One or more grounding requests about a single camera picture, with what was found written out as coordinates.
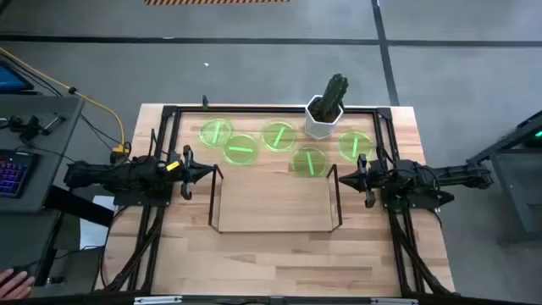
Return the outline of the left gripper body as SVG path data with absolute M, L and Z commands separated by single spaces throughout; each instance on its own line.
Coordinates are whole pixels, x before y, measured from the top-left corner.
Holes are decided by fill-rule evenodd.
M 171 183 L 181 182 L 180 194 L 185 200 L 192 199 L 190 188 L 191 183 L 191 163 L 193 160 L 193 151 L 189 145 L 183 146 L 182 156 L 184 159 L 173 161 L 167 165 L 167 173 Z

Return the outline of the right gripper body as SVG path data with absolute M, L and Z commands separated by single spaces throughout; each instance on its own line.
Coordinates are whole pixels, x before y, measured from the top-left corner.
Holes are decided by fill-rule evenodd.
M 384 164 L 380 159 L 368 161 L 364 153 L 360 153 L 357 159 L 358 169 L 361 174 L 360 186 L 366 193 L 365 207 L 372 208 L 376 203 L 373 188 L 380 188 L 383 184 Z

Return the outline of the translucent green round plate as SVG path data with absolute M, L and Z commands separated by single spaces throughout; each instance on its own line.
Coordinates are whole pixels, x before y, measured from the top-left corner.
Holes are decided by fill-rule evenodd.
M 301 177 L 319 177 L 327 169 L 327 157 L 316 147 L 301 147 L 292 158 L 291 168 Z
M 352 162 L 362 153 L 369 158 L 374 149 L 371 139 L 359 130 L 347 131 L 339 138 L 338 145 L 342 157 Z
M 224 144 L 224 158 L 233 165 L 249 165 L 258 155 L 258 144 L 249 135 L 232 136 Z
M 263 128 L 262 139 L 268 150 L 282 153 L 294 147 L 296 131 L 286 122 L 272 122 Z
M 199 139 L 207 147 L 222 147 L 231 138 L 232 133 L 232 124 L 227 119 L 211 119 L 199 130 Z

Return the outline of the white hexagonal plant pot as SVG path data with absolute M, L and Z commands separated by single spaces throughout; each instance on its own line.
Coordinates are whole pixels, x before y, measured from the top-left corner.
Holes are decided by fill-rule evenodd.
M 310 136 L 312 139 L 317 141 L 329 138 L 333 134 L 335 127 L 337 126 L 344 113 L 344 109 L 339 106 L 339 113 L 336 115 L 335 119 L 332 122 L 328 123 L 315 120 L 315 118 L 313 118 L 312 114 L 309 111 L 309 107 L 312 105 L 313 102 L 315 102 L 317 99 L 320 99 L 321 97 L 322 95 L 314 95 L 305 106 L 305 133 L 307 136 Z

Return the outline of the tall green cactus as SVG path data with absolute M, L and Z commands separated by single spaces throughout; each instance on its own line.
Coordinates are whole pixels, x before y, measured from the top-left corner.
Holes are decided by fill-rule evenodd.
M 348 79 L 342 74 L 331 77 L 318 109 L 318 117 L 321 121 L 331 123 L 337 118 L 347 87 Z

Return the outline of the white paper sheet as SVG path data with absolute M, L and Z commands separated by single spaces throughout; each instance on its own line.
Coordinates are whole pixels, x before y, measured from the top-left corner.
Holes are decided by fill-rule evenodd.
M 98 206 L 107 208 L 114 213 L 117 211 L 117 208 L 113 205 L 113 197 L 94 196 L 92 202 Z M 107 226 L 98 225 L 82 219 L 80 221 L 80 250 L 104 246 L 106 244 L 107 235 Z

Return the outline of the dark grey desk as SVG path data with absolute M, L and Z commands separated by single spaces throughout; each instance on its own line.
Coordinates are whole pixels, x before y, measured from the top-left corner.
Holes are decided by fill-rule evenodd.
M 41 126 L 52 121 L 55 113 L 66 118 L 49 136 L 39 135 L 30 141 L 21 141 L 19 133 L 0 130 L 0 149 L 39 155 L 22 196 L 0 197 L 0 273 L 5 269 L 26 271 L 35 277 L 34 285 L 47 277 L 64 217 L 57 209 L 48 208 L 47 202 L 82 108 L 82 101 L 73 97 L 0 95 L 0 126 L 11 116 L 27 123 L 35 115 Z

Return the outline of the dark grey side cart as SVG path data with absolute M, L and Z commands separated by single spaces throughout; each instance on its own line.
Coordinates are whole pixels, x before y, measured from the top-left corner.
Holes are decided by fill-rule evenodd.
M 492 163 L 501 189 L 522 226 L 517 241 L 542 240 L 542 148 L 523 146 L 523 141 L 541 125 L 542 110 L 467 160 Z

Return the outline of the small black metal tool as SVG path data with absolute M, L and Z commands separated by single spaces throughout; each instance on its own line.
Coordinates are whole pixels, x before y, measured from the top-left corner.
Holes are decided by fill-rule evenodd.
M 0 130 L 8 129 L 13 133 L 19 133 L 21 141 L 30 141 L 39 135 L 49 136 L 53 129 L 61 125 L 65 120 L 64 116 L 55 113 L 55 118 L 52 121 L 45 126 L 41 126 L 40 120 L 35 115 L 31 115 L 27 123 L 20 117 L 11 116 L 5 125 L 0 126 Z

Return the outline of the black computer tower green lights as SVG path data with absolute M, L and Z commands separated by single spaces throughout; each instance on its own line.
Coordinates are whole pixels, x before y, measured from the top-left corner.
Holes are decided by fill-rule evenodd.
M 539 130 L 523 141 L 523 146 L 529 148 L 542 148 L 542 125 Z

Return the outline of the backlit purple keyboard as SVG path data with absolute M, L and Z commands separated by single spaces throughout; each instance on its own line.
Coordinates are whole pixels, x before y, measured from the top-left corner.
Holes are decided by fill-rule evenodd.
M 38 160 L 35 153 L 0 149 L 0 197 L 20 198 Z

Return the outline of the blue screen monitor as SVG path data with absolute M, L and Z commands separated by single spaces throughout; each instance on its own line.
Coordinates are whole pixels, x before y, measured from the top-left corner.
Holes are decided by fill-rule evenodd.
M 0 61 L 0 93 L 27 92 L 34 86 L 6 62 Z

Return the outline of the person's hand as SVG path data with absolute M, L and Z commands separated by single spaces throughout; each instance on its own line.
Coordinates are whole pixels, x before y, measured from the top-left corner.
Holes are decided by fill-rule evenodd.
M 0 301 L 27 298 L 34 282 L 35 277 L 26 271 L 16 273 L 14 269 L 5 269 L 0 273 Z

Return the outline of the black aluminium rig frame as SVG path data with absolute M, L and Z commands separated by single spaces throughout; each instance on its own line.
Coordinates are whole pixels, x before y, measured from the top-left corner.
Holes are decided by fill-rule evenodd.
M 179 143 L 194 144 L 196 127 L 205 116 L 233 115 L 235 130 L 257 132 L 264 119 L 302 121 L 301 107 L 287 105 L 231 106 L 223 113 L 183 111 Z M 388 113 L 402 158 L 425 163 L 418 124 L 412 107 L 358 107 L 346 110 Z M 343 227 L 324 233 L 219 234 L 207 225 L 210 191 L 196 187 L 190 201 L 175 195 L 165 211 L 154 277 L 153 295 L 217 297 L 219 302 L 293 305 L 299 297 L 399 297 L 388 214 L 380 207 L 366 209 L 362 194 L 340 186 Z M 115 221 L 102 259 L 104 280 L 113 282 L 134 252 L 142 208 L 128 208 Z M 411 211 L 417 247 L 423 261 L 445 288 L 454 291 L 444 237 L 438 219 L 426 210 Z

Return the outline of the wooden shelf black metal frame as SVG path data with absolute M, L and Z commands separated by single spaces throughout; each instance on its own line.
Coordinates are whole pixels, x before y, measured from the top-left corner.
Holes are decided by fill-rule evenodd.
M 315 178 L 213 171 L 208 225 L 218 233 L 331 233 L 343 224 L 337 166 Z

